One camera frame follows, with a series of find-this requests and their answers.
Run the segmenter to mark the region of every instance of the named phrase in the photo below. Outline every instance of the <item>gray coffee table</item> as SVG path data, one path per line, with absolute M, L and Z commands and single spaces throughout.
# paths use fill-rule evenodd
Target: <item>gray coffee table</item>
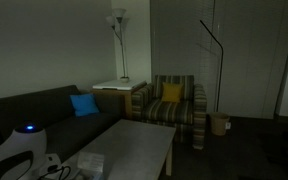
M 172 174 L 172 141 L 175 128 L 120 120 L 80 152 L 103 154 L 104 179 L 158 179 L 166 161 Z

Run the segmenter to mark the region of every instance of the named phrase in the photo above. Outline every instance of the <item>yellow pillow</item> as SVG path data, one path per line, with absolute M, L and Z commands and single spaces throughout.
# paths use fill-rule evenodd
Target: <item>yellow pillow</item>
M 176 102 L 181 101 L 183 84 L 163 83 L 162 101 Z

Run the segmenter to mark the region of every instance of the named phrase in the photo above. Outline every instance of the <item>striped armchair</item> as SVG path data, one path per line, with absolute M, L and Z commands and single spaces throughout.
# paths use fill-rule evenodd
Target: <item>striped armchair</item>
M 161 101 L 163 82 L 183 84 L 180 103 Z M 132 116 L 136 121 L 175 127 L 175 141 L 203 149 L 206 103 L 203 86 L 194 85 L 194 76 L 156 75 L 153 83 L 132 94 Z

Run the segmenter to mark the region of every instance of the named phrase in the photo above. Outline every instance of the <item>blue light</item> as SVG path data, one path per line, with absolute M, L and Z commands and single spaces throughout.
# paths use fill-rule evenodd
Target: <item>blue light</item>
M 30 126 L 30 125 L 29 125 L 29 126 L 26 126 L 26 129 L 27 129 L 27 130 L 32 130 L 32 129 L 34 129 L 34 126 Z

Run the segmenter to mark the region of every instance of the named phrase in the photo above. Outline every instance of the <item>sofa armrest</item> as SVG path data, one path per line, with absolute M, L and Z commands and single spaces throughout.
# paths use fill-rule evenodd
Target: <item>sofa armrest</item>
M 152 101 L 153 84 L 147 84 L 132 94 L 132 118 L 141 119 L 143 108 Z
M 193 147 L 202 149 L 204 146 L 205 125 L 206 125 L 207 99 L 204 88 L 201 84 L 194 85 L 194 114 L 193 114 Z
M 124 97 L 122 95 L 94 94 L 100 112 L 124 115 Z

